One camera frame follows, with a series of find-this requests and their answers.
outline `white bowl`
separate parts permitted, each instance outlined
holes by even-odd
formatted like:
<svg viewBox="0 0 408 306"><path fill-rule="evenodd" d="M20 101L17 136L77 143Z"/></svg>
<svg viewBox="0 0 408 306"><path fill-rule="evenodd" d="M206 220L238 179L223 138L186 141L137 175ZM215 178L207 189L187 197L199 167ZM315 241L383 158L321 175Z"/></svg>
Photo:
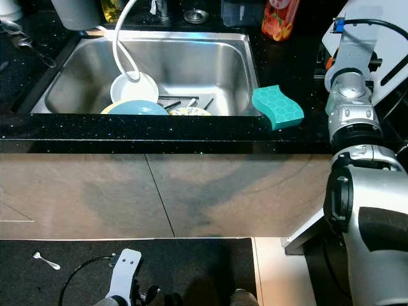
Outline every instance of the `white bowl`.
<svg viewBox="0 0 408 306"><path fill-rule="evenodd" d="M128 71L131 77L136 77L135 71ZM159 89L150 75L140 73L139 82L129 81L126 75L119 75L110 87L112 103L129 100L145 100L157 103Z"/></svg>

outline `black floor mat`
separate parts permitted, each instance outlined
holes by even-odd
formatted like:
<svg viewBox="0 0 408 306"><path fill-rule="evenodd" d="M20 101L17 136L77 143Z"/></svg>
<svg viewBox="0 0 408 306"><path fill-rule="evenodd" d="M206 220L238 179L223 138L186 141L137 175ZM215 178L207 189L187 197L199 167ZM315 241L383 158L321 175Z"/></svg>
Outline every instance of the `black floor mat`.
<svg viewBox="0 0 408 306"><path fill-rule="evenodd" d="M229 305L236 288L256 295L251 239L176 239L98 242L0 240L0 305L57 305L62 285L83 262L129 248L142 253L140 291L158 285L185 306ZM31 254L61 265L54 270ZM98 261L70 282L63 305L90 306L108 292L112 268Z"/></svg>

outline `teal sponge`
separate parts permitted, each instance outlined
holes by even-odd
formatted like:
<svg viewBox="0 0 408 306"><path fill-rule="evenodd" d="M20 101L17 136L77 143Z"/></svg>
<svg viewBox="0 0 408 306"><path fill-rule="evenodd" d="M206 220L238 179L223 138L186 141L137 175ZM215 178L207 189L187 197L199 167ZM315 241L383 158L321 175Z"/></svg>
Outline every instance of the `teal sponge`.
<svg viewBox="0 0 408 306"><path fill-rule="evenodd" d="M269 118L273 130L297 126L304 118L298 103L285 96L278 85L254 89L252 104Z"/></svg>

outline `floor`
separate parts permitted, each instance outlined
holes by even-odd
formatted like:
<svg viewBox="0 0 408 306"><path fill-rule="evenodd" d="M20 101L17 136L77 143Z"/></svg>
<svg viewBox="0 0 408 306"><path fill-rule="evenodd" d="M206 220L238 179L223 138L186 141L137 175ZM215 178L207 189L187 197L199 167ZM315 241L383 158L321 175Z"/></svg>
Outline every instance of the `floor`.
<svg viewBox="0 0 408 306"><path fill-rule="evenodd" d="M303 256L286 256L280 238L253 238L260 306L316 306Z"/></svg>

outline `sink basin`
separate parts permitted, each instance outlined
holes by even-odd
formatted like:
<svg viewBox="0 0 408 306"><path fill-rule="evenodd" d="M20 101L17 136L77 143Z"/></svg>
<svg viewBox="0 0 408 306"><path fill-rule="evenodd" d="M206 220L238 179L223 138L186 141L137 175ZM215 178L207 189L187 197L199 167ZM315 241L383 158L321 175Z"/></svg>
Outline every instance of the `sink basin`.
<svg viewBox="0 0 408 306"><path fill-rule="evenodd" d="M111 104L110 86L120 74L112 37L109 31L80 41L32 113L100 113ZM202 108L214 99L212 115L260 115L251 103L258 82L246 35L122 31L121 40L140 71L157 82L160 96L197 96ZM125 57L121 62L131 70Z"/></svg>

